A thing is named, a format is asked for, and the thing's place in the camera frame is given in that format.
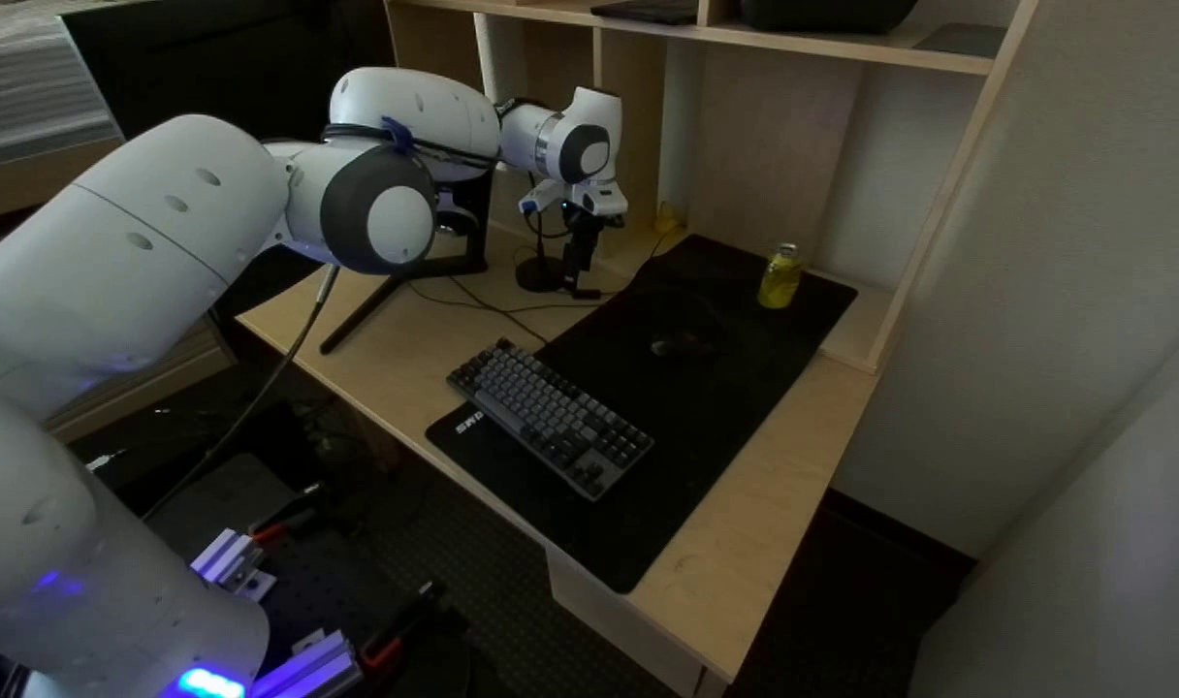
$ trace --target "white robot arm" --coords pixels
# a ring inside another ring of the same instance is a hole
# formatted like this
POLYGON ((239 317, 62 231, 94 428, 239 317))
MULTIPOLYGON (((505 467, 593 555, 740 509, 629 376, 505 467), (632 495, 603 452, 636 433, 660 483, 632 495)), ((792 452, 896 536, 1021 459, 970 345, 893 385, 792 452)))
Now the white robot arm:
MULTIPOLYGON (((38 671, 29 698, 178 694, 191 668, 244 686, 267 650, 267 617, 201 586, 38 423, 160 359, 263 248, 404 271, 501 133, 549 149, 549 120, 501 127, 471 88, 409 70, 351 70, 333 125, 328 143, 263 149, 166 120, 0 242, 0 654, 38 671)), ((528 162, 549 178, 562 160, 528 162)), ((609 178, 599 149, 579 162, 566 195, 609 178)))
POLYGON ((629 213, 629 198, 616 187, 625 136, 620 96, 579 88, 562 111, 517 100, 501 107, 501 120, 501 160, 539 178, 536 189, 517 203, 521 216, 536 216, 553 203, 579 204, 589 216, 629 213))

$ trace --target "floor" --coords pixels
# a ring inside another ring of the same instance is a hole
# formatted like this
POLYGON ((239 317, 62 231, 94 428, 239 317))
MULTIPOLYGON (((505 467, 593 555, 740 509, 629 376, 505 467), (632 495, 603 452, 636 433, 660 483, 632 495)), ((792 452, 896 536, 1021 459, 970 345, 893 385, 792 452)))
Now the floor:
MULTIPOLYGON (((239 370, 77 451, 80 459, 122 451, 106 477, 126 504, 148 509, 248 402, 270 359, 244 341, 239 370)), ((523 536, 298 374, 279 380, 232 451, 256 452, 285 480, 318 472, 336 483, 328 514, 344 539, 398 591, 444 583, 466 639, 510 694, 665 694, 548 597, 544 558, 523 536)), ((965 558, 831 491, 734 694, 902 698, 917 637, 965 575, 965 558)))

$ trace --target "yellow object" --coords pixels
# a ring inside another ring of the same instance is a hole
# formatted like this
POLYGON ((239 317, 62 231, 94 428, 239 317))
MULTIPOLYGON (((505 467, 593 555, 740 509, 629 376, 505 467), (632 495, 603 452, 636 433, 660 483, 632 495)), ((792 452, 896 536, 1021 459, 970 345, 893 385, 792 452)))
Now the yellow object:
POLYGON ((684 231, 684 213, 669 203, 654 209, 660 246, 669 246, 684 231))
POLYGON ((792 295, 797 286, 797 260, 795 260, 797 246, 783 242, 768 265, 768 271, 756 283, 756 305, 765 310, 783 310, 792 305, 792 295))

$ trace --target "wooden surface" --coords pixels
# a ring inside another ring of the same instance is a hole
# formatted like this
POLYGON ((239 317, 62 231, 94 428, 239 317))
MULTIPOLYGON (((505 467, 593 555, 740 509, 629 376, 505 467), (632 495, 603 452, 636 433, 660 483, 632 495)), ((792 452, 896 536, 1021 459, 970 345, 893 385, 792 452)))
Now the wooden surface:
POLYGON ((654 230, 662 143, 665 41, 652 35, 593 32, 593 87, 625 100, 616 178, 629 195, 629 226, 654 230))
POLYGON ((0 213, 44 204, 113 149, 116 140, 94 140, 0 162, 0 213))
POLYGON ((844 317, 831 330, 831 337, 822 341, 822 354, 831 354, 862 374, 875 374, 875 341, 896 305, 896 292, 874 286, 874 283, 853 283, 853 280, 837 280, 837 283, 855 286, 855 300, 844 310, 844 317))
POLYGON ((773 35, 773 32, 753 32, 735 21, 700 22, 700 27, 625 22, 625 21, 589 17, 589 5, 596 5, 596 0, 544 0, 544 5, 531 5, 531 0, 390 0, 389 8, 397 8, 397 5, 482 13, 482 17, 566 22, 566 27, 609 27, 609 32, 632 32, 632 35, 684 40, 684 41, 717 41, 717 48, 837 57, 837 62, 908 67, 908 70, 933 70, 933 75, 986 78, 992 67, 992 57, 978 57, 978 56, 917 50, 915 41, 921 35, 883 35, 883 40, 773 35))
MULTIPOLYGON (((596 271, 596 286, 625 286, 629 260, 642 260, 647 246, 616 242, 612 269, 596 271)), ((497 305, 523 310, 523 323, 553 337, 589 314, 593 304, 536 300, 510 283, 510 265, 528 246, 491 235, 491 271, 466 280, 497 305)), ((239 314, 239 323, 267 345, 285 350, 311 310, 324 271, 283 292, 279 300, 239 314)), ((373 323, 322 355, 318 341, 333 330, 377 280, 344 274, 328 305, 298 354, 298 370, 351 402, 360 416, 390 429, 404 447, 457 480, 468 495, 483 500, 497 514, 539 539, 562 558, 536 527, 528 527, 505 500, 457 469, 425 428, 452 410, 461 399, 444 388, 444 374, 510 337, 536 350, 528 335, 490 310, 444 305, 468 304, 451 280, 425 280, 418 292, 398 292, 373 323)), ((700 658, 712 673, 734 680, 743 664, 753 637, 788 575, 788 564, 837 469, 837 459, 868 402, 874 374, 850 370, 827 354, 809 359, 797 385, 783 396, 756 439, 721 472, 717 490, 698 504, 684 531, 665 544, 642 583, 620 597, 641 620, 669 637, 674 648, 700 658)))
POLYGON ((705 664, 685 650, 678 639, 647 624, 629 601, 589 576, 579 564, 548 555, 548 583, 553 606, 574 614, 585 627, 603 637, 616 650, 641 664, 652 680, 669 686, 678 698, 711 698, 705 664))
POLYGON ((574 87, 593 87, 593 35, 566 22, 471 17, 483 94, 562 107, 574 87))
POLYGON ((705 48, 689 103, 689 230, 756 255, 797 242, 815 260, 862 67, 705 48))
POLYGON ((482 88, 482 67, 471 50, 471 21, 452 13, 430 13, 404 0, 389 5, 389 40, 397 67, 434 70, 482 88))

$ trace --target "shelf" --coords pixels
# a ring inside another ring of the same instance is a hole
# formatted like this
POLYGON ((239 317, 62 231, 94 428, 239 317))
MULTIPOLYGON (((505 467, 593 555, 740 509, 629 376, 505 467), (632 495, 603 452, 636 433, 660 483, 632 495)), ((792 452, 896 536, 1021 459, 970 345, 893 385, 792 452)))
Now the shelf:
POLYGON ((528 21, 528 22, 566 22, 566 27, 599 27, 599 32, 629 32, 629 35, 662 35, 678 41, 705 41, 705 48, 747 48, 747 50, 778 50, 778 56, 809 56, 809 57, 837 57, 837 62, 874 62, 874 67, 908 67, 932 75, 970 75, 986 78, 992 57, 981 56, 955 56, 955 50, 921 50, 927 35, 883 35, 883 40, 855 40, 855 35, 773 35, 753 32, 735 21, 705 22, 705 27, 660 27, 660 22, 625 22, 625 21, 596 21, 589 5, 531 5, 531 0, 404 0, 416 8, 440 8, 440 13, 482 13, 501 21, 528 21))
POLYGON ((879 335, 889 326, 896 292, 868 286, 868 283, 850 283, 850 286, 855 286, 855 300, 853 300, 850 314, 822 341, 822 354, 831 354, 862 374, 875 374, 875 354, 879 354, 879 345, 889 345, 889 337, 879 337, 879 335))
POLYGON ((14 209, 44 204, 66 184, 75 184, 86 165, 108 154, 121 140, 102 136, 86 143, 62 143, 35 154, 14 154, 0 162, 0 216, 14 209))

